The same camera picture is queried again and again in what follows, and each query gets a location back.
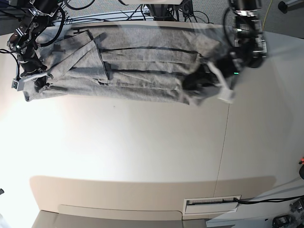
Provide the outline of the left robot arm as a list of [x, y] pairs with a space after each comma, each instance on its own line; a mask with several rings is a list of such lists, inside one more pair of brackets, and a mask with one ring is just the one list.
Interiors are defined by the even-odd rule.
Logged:
[[[215, 86], [217, 82], [221, 88], [224, 88], [226, 79], [229, 77], [238, 75], [246, 67], [259, 68], [262, 65], [267, 54], [267, 46], [258, 13], [261, 8], [262, 1], [260, 0], [228, 1], [222, 23], [229, 49], [226, 55], [208, 62], [219, 72], [216, 73], [207, 63], [204, 63], [183, 80], [184, 91], [200, 93], [204, 87]], [[229, 12], [235, 15], [233, 42], [229, 38], [226, 27]]]

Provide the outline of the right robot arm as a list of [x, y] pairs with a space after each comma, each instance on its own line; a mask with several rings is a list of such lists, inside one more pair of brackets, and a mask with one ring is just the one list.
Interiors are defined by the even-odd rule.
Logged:
[[[52, 44], [59, 37], [65, 21], [62, 0], [31, 0], [30, 4], [32, 7], [28, 9], [7, 42], [9, 49], [0, 50], [2, 54], [12, 55], [16, 61], [17, 73], [12, 81], [12, 88], [17, 91], [22, 91], [28, 81], [34, 81], [35, 87], [40, 89], [46, 85], [47, 79], [52, 77], [47, 73], [47, 66], [37, 56], [36, 50]], [[55, 37], [47, 43], [37, 43], [36, 39], [58, 12], [62, 14], [62, 21]]]

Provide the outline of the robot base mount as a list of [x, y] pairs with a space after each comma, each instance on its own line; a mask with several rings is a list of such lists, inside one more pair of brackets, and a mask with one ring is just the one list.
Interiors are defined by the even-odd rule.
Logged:
[[184, 10], [181, 4], [148, 4], [146, 7], [155, 21], [180, 21], [179, 12]]

